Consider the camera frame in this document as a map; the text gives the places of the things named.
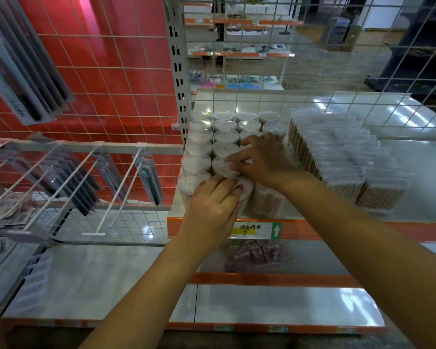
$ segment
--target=person's right hand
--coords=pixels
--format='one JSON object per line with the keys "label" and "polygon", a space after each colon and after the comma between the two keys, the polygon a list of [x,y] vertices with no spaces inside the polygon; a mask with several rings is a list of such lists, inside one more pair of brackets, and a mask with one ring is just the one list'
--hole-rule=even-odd
{"label": "person's right hand", "polygon": [[[285,183],[306,173],[291,164],[284,154],[283,145],[276,143],[272,133],[248,136],[242,140],[241,146],[249,144],[250,148],[227,157],[230,169],[279,192]],[[248,159],[252,159],[253,164],[246,163]]]}

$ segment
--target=hand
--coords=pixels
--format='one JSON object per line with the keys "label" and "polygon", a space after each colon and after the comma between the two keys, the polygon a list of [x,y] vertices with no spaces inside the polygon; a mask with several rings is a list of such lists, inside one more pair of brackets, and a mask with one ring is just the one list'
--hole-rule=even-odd
{"label": "hand", "polygon": [[[284,154],[284,146],[276,143],[272,133],[248,136],[242,140],[241,146],[249,144],[250,148],[227,157],[230,169],[279,192],[297,174],[307,174],[291,164]],[[252,159],[253,164],[246,163],[248,159]]]}
{"label": "hand", "polygon": [[241,203],[242,186],[236,179],[215,175],[194,191],[176,238],[202,262],[231,234]]}

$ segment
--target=person's left hand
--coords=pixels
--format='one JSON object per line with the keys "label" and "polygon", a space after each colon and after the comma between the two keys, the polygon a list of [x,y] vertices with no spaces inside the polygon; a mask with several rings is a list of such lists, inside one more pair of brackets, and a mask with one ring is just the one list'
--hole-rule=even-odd
{"label": "person's left hand", "polygon": [[202,262],[231,234],[241,203],[242,186],[236,179],[215,175],[194,191],[176,238]]}

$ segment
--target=yellow label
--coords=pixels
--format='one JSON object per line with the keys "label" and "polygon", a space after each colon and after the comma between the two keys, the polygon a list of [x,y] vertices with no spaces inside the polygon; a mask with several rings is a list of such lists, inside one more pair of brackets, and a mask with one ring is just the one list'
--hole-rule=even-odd
{"label": "yellow label", "polygon": [[234,235],[255,235],[255,229],[233,228],[231,234],[234,234]]}

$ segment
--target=cotton swab container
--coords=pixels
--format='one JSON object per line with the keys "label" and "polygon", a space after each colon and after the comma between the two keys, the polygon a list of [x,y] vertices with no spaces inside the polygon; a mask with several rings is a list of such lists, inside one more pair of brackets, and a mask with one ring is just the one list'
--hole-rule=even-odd
{"label": "cotton swab container", "polygon": [[263,134],[263,132],[260,132],[260,131],[253,131],[253,132],[251,132],[251,131],[242,131],[242,132],[239,134],[239,144],[242,143],[242,140],[243,140],[245,137],[248,137],[248,136],[251,136],[251,135],[255,135],[255,136],[257,136],[257,137],[260,137],[262,134]]}
{"label": "cotton swab container", "polygon": [[284,124],[280,124],[276,121],[268,121],[262,127],[262,132],[266,134],[267,132],[271,132],[275,135],[275,139],[278,143],[281,143],[286,136],[287,126]]}
{"label": "cotton swab container", "polygon": [[189,130],[211,130],[213,128],[213,123],[211,120],[192,120],[189,122]]}
{"label": "cotton swab container", "polygon": [[206,171],[196,174],[182,173],[178,176],[178,189],[185,206],[189,203],[196,187],[202,182],[207,181],[211,175]]}
{"label": "cotton swab container", "polygon": [[215,175],[222,175],[226,178],[235,178],[241,173],[238,173],[237,171],[231,170],[229,168],[228,162],[226,159],[223,158],[215,158],[211,162],[211,167],[213,169],[213,172]]}
{"label": "cotton swab container", "polygon": [[242,202],[242,206],[239,209],[237,217],[240,218],[244,214],[245,208],[247,207],[247,203],[249,202],[249,197],[253,190],[253,182],[252,180],[244,176],[239,176],[237,180],[238,180],[237,185],[242,185],[242,187],[244,188],[241,197],[239,198],[239,202]]}
{"label": "cotton swab container", "polygon": [[194,141],[187,142],[184,146],[186,155],[208,155],[213,152],[213,145],[210,142],[197,143]]}
{"label": "cotton swab container", "polygon": [[235,121],[233,120],[215,120],[213,122],[213,128],[216,131],[228,131],[228,130],[235,130],[236,126]]}
{"label": "cotton swab container", "polygon": [[181,165],[187,174],[197,174],[200,171],[211,172],[211,158],[208,155],[185,155],[181,158]]}
{"label": "cotton swab container", "polygon": [[251,120],[251,121],[240,121],[238,122],[238,131],[260,131],[260,128],[262,127],[262,124],[257,120]]}
{"label": "cotton swab container", "polygon": [[239,121],[251,121],[251,120],[256,120],[257,119],[257,114],[254,112],[237,112],[236,113],[236,122]]}
{"label": "cotton swab container", "polygon": [[218,158],[226,158],[230,154],[239,152],[239,146],[237,144],[226,142],[215,142],[213,144],[213,154]]}
{"label": "cotton swab container", "polygon": [[279,113],[276,111],[259,111],[258,112],[258,121],[263,124],[266,124],[268,121],[278,121]]}
{"label": "cotton swab container", "polygon": [[210,120],[213,121],[213,114],[209,111],[194,110],[191,112],[192,120]]}
{"label": "cotton swab container", "polygon": [[265,187],[258,182],[253,189],[250,209],[256,214],[274,218],[278,215],[285,197],[278,191]]}
{"label": "cotton swab container", "polygon": [[213,132],[210,130],[189,130],[187,133],[187,141],[193,141],[196,143],[212,142]]}
{"label": "cotton swab container", "polygon": [[214,141],[226,142],[236,144],[239,140],[239,132],[234,130],[216,131],[214,135]]}
{"label": "cotton swab container", "polygon": [[236,117],[235,113],[232,111],[216,111],[213,113],[213,119],[214,120],[234,120]]}

